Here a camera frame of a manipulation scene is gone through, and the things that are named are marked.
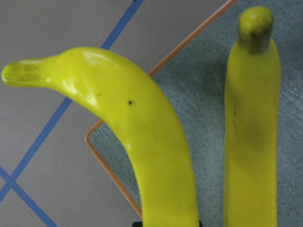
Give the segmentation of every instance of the speckled blue surface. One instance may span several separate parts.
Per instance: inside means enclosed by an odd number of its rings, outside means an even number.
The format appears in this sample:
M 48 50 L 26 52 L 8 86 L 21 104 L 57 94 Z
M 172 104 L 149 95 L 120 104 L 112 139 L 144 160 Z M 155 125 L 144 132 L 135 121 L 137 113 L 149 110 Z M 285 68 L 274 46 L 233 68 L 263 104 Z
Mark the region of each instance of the speckled blue surface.
M 283 69 L 278 122 L 278 222 L 280 227 L 303 223 L 303 1 L 240 0 L 154 76 L 185 128 L 204 227 L 223 226 L 225 69 L 237 37 L 239 15 L 254 5 L 265 5 L 273 11 L 272 36 Z M 109 128 L 99 127 L 90 141 L 140 203 L 131 164 Z

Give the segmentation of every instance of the curved banana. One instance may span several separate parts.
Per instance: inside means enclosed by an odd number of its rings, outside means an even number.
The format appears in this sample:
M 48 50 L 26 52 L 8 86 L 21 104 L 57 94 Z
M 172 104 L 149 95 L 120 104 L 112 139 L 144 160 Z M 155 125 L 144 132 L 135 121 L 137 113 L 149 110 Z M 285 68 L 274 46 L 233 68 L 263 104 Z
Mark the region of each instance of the curved banana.
M 129 60 L 80 47 L 7 65 L 10 86 L 54 89 L 106 122 L 127 151 L 138 182 L 144 227 L 199 226 L 186 136 L 156 83 Z
M 271 11 L 247 9 L 225 82 L 225 227 L 277 226 L 276 144 L 281 65 Z

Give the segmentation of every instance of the black object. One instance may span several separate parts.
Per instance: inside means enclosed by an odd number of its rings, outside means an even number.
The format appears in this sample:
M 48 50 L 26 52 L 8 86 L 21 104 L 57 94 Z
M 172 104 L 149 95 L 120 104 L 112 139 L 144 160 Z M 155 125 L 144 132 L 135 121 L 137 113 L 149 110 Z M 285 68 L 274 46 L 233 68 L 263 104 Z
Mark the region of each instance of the black object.
M 199 221 L 199 226 L 200 226 L 200 227 L 203 227 L 201 221 Z M 141 221 L 134 222 L 133 225 L 132 225 L 132 227 L 142 227 L 142 222 L 141 222 Z

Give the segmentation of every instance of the yellow banana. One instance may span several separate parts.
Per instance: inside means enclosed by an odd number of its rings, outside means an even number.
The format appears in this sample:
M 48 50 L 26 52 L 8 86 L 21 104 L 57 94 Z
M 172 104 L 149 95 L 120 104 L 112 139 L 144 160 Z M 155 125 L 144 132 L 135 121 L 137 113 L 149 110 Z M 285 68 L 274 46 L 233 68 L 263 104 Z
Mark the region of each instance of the yellow banana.
M 281 65 L 263 6 L 242 13 L 225 82 L 225 227 L 277 226 Z
M 79 47 L 7 65 L 10 86 L 54 89 L 106 122 L 127 151 L 144 227 L 199 226 L 195 177 L 186 136 L 156 83 L 129 60 Z

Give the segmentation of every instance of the gray floor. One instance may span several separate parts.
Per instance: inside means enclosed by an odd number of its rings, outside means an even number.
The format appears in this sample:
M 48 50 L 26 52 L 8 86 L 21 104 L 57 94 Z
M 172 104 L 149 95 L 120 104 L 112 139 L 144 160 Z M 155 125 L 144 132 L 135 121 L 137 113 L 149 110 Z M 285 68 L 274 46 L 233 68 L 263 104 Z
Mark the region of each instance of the gray floor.
M 75 46 L 101 46 L 131 0 L 0 3 L 0 68 Z M 148 72 L 224 0 L 145 0 L 111 50 Z M 11 175 L 64 97 L 0 83 L 0 166 Z M 140 218 L 84 142 L 98 121 L 72 103 L 16 183 L 59 227 L 130 227 Z M 5 181 L 0 177 L 0 188 Z M 10 189 L 0 227 L 45 223 Z

